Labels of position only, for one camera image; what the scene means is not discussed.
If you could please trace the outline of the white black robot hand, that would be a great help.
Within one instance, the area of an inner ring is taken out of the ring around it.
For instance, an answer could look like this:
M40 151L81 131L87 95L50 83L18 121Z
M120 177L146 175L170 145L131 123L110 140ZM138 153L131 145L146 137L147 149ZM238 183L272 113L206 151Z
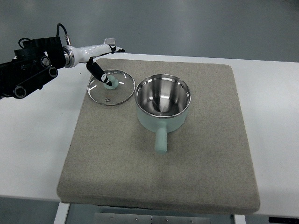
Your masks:
M79 63L85 63L87 70L106 88L115 89L118 84L115 78L108 78L103 69L93 60L99 56L113 54L115 52L126 52L125 49L109 44L92 45L75 48L71 45L63 46L65 56L65 67L72 68Z

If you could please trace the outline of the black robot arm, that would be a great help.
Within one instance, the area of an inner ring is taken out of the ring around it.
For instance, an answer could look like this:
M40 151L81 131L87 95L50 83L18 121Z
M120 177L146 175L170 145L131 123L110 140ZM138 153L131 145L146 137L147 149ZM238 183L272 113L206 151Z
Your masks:
M54 37L18 41L20 49L15 58L0 65L0 98L23 99L58 76L58 69L69 65L71 58L63 49L59 37L60 28L70 44L63 24L57 24Z

